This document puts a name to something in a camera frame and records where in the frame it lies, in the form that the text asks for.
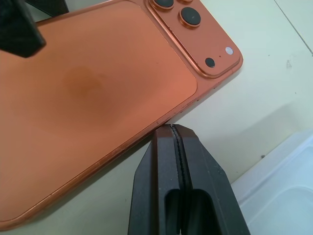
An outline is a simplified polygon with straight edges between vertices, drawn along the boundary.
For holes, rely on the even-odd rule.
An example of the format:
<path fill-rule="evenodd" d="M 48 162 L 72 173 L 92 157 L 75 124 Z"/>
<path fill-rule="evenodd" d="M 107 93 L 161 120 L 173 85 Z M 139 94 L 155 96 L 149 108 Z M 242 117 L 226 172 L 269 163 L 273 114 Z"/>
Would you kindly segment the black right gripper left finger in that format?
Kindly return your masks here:
<path fill-rule="evenodd" d="M 156 129 L 134 175 L 128 235 L 187 235 L 187 164 L 179 124 Z"/>

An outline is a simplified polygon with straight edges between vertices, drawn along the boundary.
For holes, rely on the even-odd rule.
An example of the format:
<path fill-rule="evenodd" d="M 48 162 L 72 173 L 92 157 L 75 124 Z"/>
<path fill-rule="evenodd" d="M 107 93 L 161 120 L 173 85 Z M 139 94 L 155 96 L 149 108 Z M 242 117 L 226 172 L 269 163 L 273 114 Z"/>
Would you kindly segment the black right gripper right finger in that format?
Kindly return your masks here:
<path fill-rule="evenodd" d="M 172 131 L 183 179 L 181 235 L 250 235 L 225 171 L 193 130 Z"/>

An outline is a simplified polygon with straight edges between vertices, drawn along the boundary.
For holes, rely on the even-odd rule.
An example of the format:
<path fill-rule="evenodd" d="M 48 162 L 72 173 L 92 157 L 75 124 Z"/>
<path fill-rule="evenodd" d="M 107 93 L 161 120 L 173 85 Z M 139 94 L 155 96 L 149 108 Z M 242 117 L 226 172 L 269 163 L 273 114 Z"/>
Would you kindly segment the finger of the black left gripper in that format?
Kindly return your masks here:
<path fill-rule="evenodd" d="M 66 0 L 25 0 L 25 2 L 51 17 L 69 12 Z"/>
<path fill-rule="evenodd" d="M 24 0 L 0 0 L 0 50 L 28 58 L 45 46 Z"/>

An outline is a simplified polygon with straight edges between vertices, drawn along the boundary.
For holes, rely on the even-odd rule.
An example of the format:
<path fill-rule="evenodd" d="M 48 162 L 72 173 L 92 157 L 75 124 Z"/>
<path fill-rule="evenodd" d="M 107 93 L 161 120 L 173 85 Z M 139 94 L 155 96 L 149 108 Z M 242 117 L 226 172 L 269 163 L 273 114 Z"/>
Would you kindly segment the orange smartphone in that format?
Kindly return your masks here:
<path fill-rule="evenodd" d="M 27 223 L 236 73 L 201 0 L 108 0 L 0 50 L 0 231 Z"/>

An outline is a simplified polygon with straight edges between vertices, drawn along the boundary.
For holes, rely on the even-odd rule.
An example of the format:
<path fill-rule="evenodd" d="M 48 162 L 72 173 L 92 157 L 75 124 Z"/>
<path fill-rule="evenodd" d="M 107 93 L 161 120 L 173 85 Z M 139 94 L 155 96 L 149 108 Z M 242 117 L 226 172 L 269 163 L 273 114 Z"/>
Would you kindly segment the clear plastic container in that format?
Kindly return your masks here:
<path fill-rule="evenodd" d="M 231 186 L 251 235 L 313 235 L 313 129 L 292 134 Z"/>

